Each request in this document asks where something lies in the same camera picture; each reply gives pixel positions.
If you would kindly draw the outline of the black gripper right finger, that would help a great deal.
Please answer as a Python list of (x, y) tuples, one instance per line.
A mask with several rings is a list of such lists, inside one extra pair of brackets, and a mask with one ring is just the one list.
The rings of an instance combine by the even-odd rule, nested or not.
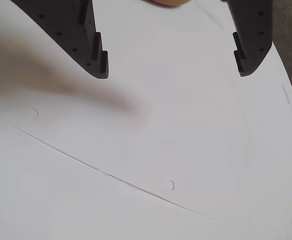
[(249, 76), (272, 46), (272, 0), (226, 0), (236, 32), (233, 38), (238, 72)]

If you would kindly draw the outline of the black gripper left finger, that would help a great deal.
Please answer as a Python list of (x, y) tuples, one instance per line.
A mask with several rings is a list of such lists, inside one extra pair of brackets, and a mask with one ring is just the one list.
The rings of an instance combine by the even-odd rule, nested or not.
[(92, 0), (15, 0), (78, 65), (98, 79), (109, 75), (108, 52), (96, 31)]

